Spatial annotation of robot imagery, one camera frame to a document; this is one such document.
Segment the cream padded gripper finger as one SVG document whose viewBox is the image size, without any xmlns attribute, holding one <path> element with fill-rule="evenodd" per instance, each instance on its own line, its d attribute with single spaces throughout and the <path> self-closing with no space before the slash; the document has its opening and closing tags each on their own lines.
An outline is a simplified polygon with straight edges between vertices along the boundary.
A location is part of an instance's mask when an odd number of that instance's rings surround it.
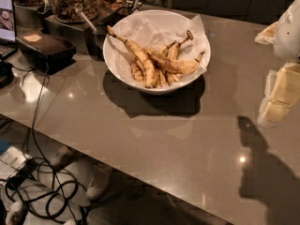
<svg viewBox="0 0 300 225">
<path fill-rule="evenodd" d="M 255 41 L 262 45 L 273 44 L 277 26 L 277 22 L 270 24 L 255 37 Z"/>
<path fill-rule="evenodd" d="M 266 77 L 264 98 L 257 122 L 272 128 L 281 122 L 300 101 L 300 65 L 286 63 L 280 70 L 271 69 Z"/>
</svg>

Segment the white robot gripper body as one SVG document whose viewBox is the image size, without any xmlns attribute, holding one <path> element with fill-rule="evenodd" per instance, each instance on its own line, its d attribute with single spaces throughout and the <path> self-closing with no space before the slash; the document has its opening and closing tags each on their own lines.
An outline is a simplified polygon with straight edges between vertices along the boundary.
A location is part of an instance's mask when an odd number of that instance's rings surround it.
<svg viewBox="0 0 300 225">
<path fill-rule="evenodd" d="M 294 0 L 277 22 L 274 54 L 284 61 L 300 61 L 300 0 Z"/>
</svg>

